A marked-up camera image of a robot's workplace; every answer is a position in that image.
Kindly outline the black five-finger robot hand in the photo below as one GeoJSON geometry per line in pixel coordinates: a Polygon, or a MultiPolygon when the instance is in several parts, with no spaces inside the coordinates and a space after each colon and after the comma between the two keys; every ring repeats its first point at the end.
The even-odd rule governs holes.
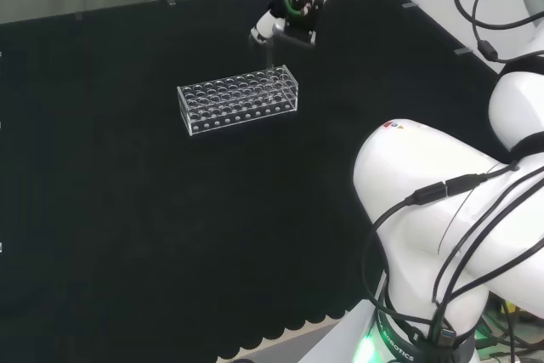
{"type": "Polygon", "coordinates": [[[317,23],[327,0],[269,0],[267,11],[250,30],[255,43],[271,43],[283,36],[294,43],[313,47],[317,23]]]}

